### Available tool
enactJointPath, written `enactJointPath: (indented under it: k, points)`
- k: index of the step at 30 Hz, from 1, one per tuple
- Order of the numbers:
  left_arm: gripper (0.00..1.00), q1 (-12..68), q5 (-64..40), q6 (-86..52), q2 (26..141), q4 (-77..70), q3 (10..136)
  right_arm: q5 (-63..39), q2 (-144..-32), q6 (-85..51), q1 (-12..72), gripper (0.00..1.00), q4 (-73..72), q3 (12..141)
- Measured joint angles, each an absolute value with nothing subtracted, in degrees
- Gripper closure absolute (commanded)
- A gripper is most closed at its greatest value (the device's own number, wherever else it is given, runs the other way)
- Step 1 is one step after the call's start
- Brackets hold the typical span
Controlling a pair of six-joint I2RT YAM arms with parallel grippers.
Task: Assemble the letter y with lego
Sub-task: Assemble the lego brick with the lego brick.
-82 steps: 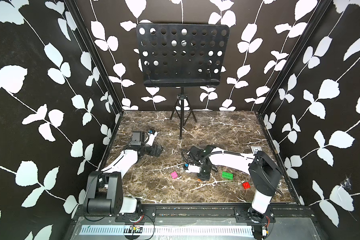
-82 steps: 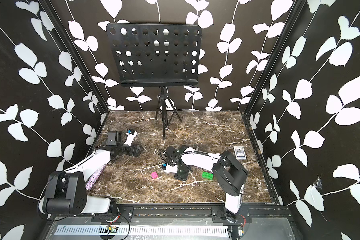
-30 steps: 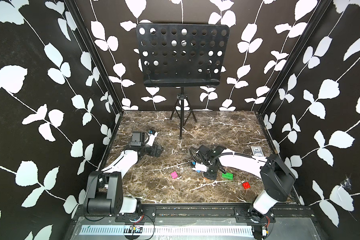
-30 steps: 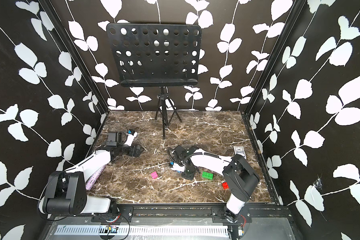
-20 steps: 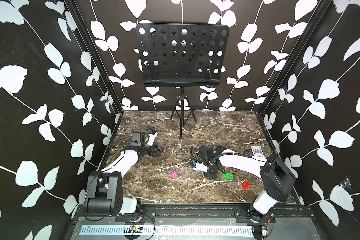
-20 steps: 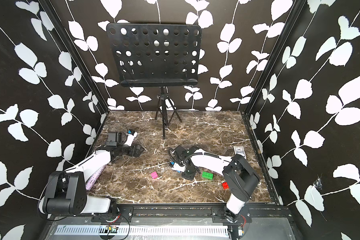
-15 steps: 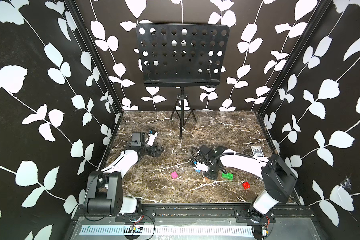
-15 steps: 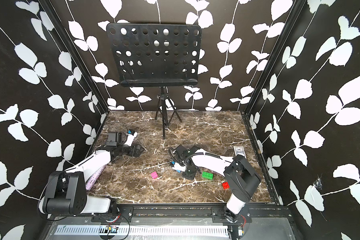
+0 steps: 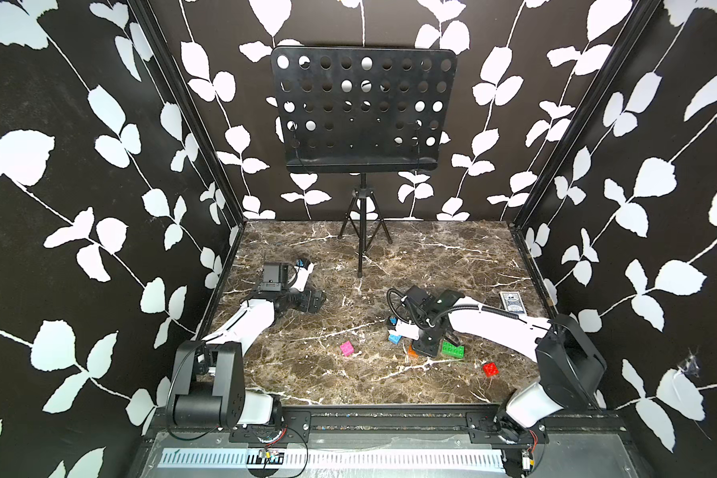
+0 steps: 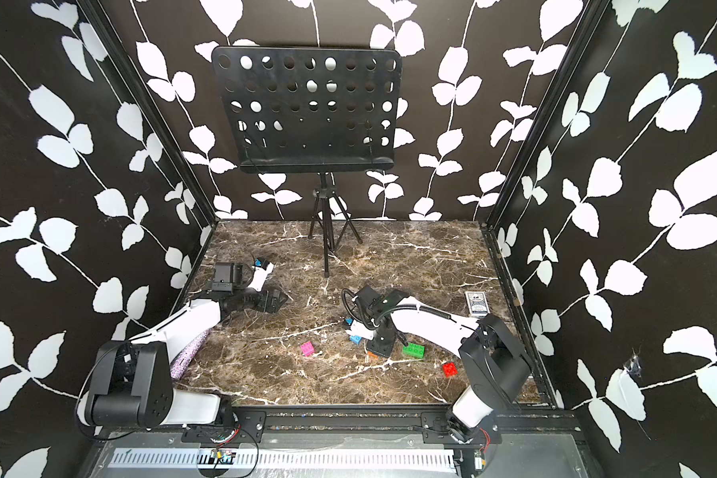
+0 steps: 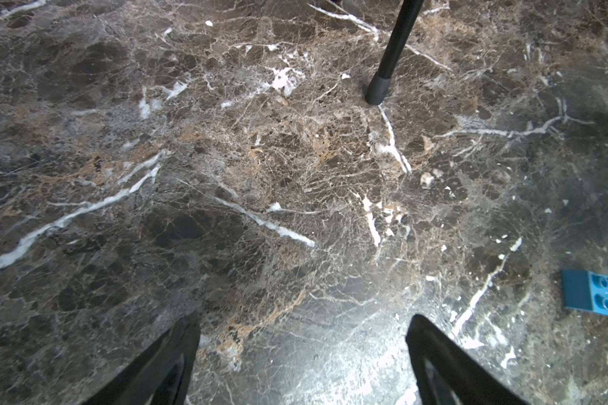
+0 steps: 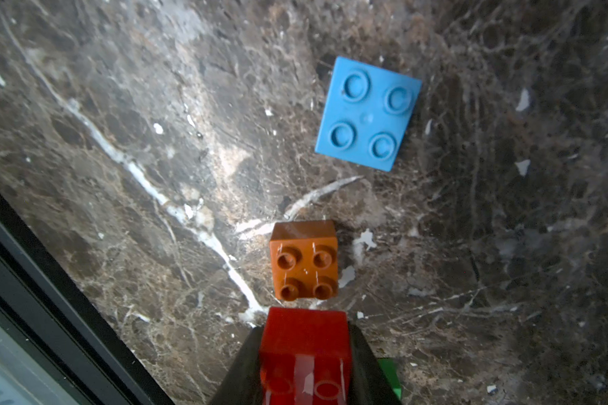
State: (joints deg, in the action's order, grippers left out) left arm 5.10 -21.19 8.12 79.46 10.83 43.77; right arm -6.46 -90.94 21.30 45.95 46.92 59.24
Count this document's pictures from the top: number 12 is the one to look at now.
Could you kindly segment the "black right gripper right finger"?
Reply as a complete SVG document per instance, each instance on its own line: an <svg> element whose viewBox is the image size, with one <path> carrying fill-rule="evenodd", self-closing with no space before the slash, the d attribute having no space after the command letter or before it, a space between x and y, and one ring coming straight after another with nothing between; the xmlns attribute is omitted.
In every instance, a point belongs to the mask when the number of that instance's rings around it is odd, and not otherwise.
<svg viewBox="0 0 608 405"><path fill-rule="evenodd" d="M351 340L350 405L401 405L361 329L349 324Z"/></svg>

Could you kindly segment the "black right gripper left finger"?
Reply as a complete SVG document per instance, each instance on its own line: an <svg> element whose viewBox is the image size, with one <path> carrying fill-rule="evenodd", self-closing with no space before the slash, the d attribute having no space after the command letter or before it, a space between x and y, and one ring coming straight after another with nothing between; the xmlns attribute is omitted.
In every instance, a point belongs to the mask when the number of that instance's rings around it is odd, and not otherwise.
<svg viewBox="0 0 608 405"><path fill-rule="evenodd" d="M209 404L255 405L263 403L259 359L262 337L263 327L255 327L250 332Z"/></svg>

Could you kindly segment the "green lego brick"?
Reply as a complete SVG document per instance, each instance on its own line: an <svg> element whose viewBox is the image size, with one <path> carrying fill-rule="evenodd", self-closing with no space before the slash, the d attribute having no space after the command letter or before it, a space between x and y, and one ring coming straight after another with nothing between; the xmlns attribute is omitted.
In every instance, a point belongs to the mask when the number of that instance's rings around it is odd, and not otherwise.
<svg viewBox="0 0 608 405"><path fill-rule="evenodd" d="M402 386L397 372L397 366L393 359L380 358L378 364L385 375L388 384L397 396L398 400L402 399Z"/></svg>

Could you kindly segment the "red lego brick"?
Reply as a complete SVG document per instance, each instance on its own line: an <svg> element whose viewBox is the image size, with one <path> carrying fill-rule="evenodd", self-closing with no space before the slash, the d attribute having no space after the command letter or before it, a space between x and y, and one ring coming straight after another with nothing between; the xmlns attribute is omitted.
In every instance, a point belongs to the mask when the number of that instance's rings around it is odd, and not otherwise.
<svg viewBox="0 0 608 405"><path fill-rule="evenodd" d="M264 404L346 404L351 380L347 315L272 307L259 349Z"/></svg>

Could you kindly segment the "orange lego brick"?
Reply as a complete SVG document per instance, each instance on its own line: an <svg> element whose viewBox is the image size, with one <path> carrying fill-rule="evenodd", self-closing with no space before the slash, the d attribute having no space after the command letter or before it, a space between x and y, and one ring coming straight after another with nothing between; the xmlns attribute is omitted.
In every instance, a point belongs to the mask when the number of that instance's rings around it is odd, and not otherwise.
<svg viewBox="0 0 608 405"><path fill-rule="evenodd" d="M328 300L339 289L339 243L330 219L278 222L269 242L275 297Z"/></svg>

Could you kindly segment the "light blue lego brick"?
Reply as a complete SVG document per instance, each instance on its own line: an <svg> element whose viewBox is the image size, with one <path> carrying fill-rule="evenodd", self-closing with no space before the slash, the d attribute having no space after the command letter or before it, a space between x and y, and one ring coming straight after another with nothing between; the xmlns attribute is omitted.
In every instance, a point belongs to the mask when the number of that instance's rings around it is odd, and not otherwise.
<svg viewBox="0 0 608 405"><path fill-rule="evenodd" d="M422 81L337 57L315 152L389 172Z"/></svg>

